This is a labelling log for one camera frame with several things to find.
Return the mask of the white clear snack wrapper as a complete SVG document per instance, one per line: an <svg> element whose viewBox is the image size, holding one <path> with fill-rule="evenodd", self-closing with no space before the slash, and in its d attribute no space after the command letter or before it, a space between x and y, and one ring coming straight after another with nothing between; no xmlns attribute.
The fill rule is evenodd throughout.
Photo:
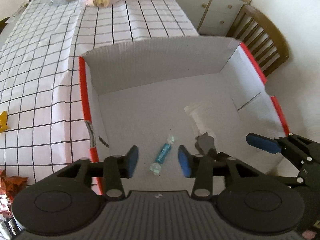
<svg viewBox="0 0 320 240"><path fill-rule="evenodd" d="M216 142L216 134L207 125L207 121L205 119L207 109L208 107L206 104L192 104L189 106L185 106L184 111L191 121L191 126L193 128L195 137L199 137L207 133L210 137L214 139L214 142Z"/></svg>

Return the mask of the blue candy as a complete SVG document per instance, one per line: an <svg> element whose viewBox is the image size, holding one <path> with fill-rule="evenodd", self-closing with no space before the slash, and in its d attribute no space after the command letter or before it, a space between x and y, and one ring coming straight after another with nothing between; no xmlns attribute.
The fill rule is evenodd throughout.
<svg viewBox="0 0 320 240"><path fill-rule="evenodd" d="M150 165L150 171L154 175L158 176L160 174L162 165L167 155L170 153L174 143L175 143L175 137L173 135L169 135L167 138L167 142L162 146L160 151L157 153L155 162Z"/></svg>

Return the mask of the black sesame snack packet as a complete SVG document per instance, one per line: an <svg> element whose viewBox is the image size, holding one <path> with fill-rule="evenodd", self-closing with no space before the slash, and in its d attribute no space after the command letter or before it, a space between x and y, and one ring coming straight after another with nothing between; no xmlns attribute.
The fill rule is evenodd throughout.
<svg viewBox="0 0 320 240"><path fill-rule="evenodd" d="M195 147L201 155L208 155L213 159L217 156L214 138L208 133L196 137Z"/></svg>

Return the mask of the red cardboard box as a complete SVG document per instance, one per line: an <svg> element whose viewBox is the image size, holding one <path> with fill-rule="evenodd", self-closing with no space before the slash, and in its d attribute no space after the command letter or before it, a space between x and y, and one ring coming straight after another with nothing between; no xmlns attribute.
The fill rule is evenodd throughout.
<svg viewBox="0 0 320 240"><path fill-rule="evenodd" d="M79 57L82 111L93 161L123 155L136 145L139 160L128 190L190 190L177 152L196 154L196 137L184 108L206 104L215 147L268 173L281 161L249 146L248 133L289 132L278 100L246 45L217 36L163 37L90 50ZM169 135L175 143L158 176L150 171Z"/></svg>

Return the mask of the white black grid tablecloth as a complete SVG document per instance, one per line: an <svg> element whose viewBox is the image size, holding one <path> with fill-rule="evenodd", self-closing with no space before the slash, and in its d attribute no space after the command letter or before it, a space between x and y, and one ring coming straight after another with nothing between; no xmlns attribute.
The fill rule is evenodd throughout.
<svg viewBox="0 0 320 240"><path fill-rule="evenodd" d="M111 7L32 0L1 48L1 169L33 184L89 157L79 56L144 38L193 36L175 0L121 0Z"/></svg>

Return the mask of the brown Oreo snack bag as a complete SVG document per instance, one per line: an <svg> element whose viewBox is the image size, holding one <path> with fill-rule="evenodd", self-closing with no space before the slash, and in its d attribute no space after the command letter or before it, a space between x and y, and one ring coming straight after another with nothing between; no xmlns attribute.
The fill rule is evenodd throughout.
<svg viewBox="0 0 320 240"><path fill-rule="evenodd" d="M28 177L1 176L1 198L13 200L27 186Z"/></svg>

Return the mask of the wooden chair right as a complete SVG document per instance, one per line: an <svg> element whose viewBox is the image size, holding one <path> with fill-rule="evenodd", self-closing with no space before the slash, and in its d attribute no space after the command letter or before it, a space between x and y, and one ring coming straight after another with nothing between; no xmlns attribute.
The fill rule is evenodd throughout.
<svg viewBox="0 0 320 240"><path fill-rule="evenodd" d="M226 36L246 45L265 76L289 59L289 46L280 30L251 5L241 7Z"/></svg>

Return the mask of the red lion snack bag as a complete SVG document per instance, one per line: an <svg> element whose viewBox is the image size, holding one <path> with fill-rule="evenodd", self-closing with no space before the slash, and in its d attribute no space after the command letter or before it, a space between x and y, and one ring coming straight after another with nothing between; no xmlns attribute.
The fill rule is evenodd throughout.
<svg viewBox="0 0 320 240"><path fill-rule="evenodd" d="M6 170L1 170L1 176L7 176ZM12 206L13 200L9 200L8 198L1 198L1 215L4 219L12 218Z"/></svg>

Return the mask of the yellow snack packet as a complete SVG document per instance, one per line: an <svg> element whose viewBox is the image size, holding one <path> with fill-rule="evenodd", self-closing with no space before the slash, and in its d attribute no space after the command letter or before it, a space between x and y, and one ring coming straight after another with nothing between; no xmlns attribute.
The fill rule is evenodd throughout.
<svg viewBox="0 0 320 240"><path fill-rule="evenodd" d="M9 129L8 125L7 125L7 120L8 120L8 114L7 111L3 111L0 114L0 133L3 133L4 131L6 131L7 129Z"/></svg>

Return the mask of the white drawer cabinet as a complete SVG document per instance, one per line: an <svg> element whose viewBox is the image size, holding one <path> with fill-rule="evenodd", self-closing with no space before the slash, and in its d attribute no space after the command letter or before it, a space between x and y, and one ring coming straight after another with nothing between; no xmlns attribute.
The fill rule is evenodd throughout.
<svg viewBox="0 0 320 240"><path fill-rule="evenodd" d="M201 35L226 36L241 7L252 0L176 0Z"/></svg>

